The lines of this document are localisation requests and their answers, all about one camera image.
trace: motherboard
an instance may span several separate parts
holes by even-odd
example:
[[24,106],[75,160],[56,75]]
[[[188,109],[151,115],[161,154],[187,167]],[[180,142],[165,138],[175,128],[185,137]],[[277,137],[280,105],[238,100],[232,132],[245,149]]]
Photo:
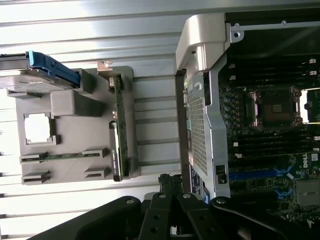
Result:
[[320,227],[319,70],[318,55],[229,57],[218,80],[231,198],[309,228]]

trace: cpu socket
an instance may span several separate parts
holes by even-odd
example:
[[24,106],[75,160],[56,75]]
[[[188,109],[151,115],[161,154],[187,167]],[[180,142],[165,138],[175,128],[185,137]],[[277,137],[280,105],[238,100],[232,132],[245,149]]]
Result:
[[253,100],[250,127],[258,130],[283,129],[302,124],[300,96],[301,92],[294,87],[250,92],[249,97]]

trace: blue drive handle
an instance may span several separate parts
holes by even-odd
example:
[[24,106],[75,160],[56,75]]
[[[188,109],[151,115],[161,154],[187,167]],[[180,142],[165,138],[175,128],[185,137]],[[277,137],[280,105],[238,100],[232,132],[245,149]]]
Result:
[[53,78],[59,77],[78,86],[80,85],[81,77],[79,73],[72,71],[52,57],[35,51],[28,51],[28,55],[30,67],[46,70],[48,75]]

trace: screw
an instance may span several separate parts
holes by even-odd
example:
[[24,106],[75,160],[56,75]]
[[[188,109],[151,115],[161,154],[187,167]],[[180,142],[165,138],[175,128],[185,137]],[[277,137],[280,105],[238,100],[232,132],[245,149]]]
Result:
[[183,197],[184,199],[189,199],[189,198],[191,197],[191,195],[190,195],[190,194],[184,194],[182,197]]
[[226,200],[224,200],[223,198],[218,198],[218,199],[216,200],[216,202],[217,202],[218,204],[225,204],[225,203],[226,203]]

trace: perforated metal panel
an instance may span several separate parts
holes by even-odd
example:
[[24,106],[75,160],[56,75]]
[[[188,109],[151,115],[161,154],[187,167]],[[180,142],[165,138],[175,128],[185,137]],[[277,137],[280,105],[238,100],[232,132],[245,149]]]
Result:
[[197,165],[205,175],[207,173],[207,157],[204,127],[204,98],[195,96],[193,90],[189,92],[190,122],[191,122],[191,141],[193,164]]

